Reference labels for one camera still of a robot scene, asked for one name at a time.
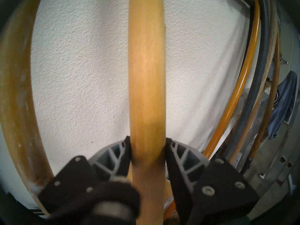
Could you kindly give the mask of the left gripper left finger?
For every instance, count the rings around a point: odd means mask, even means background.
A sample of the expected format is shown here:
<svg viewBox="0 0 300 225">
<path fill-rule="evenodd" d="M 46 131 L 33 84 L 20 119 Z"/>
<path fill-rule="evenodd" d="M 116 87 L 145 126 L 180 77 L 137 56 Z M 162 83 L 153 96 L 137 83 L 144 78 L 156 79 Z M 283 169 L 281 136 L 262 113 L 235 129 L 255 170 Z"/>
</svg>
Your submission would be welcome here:
<svg viewBox="0 0 300 225">
<path fill-rule="evenodd" d="M 108 145 L 90 159 L 73 157 L 39 193 L 38 199 L 49 214 L 91 192 L 96 185 L 116 176 L 127 177 L 131 163 L 130 136 Z"/>
</svg>

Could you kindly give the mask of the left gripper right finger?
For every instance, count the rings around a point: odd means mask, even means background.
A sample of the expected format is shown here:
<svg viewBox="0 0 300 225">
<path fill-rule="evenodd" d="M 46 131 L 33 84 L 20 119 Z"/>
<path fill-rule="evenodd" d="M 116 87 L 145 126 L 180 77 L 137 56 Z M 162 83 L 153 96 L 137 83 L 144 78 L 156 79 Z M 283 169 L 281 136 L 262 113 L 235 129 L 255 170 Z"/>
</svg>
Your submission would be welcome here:
<svg viewBox="0 0 300 225">
<path fill-rule="evenodd" d="M 223 225 L 246 216 L 259 201 L 255 190 L 224 158 L 208 160 L 167 138 L 165 158 L 181 225 Z"/>
</svg>

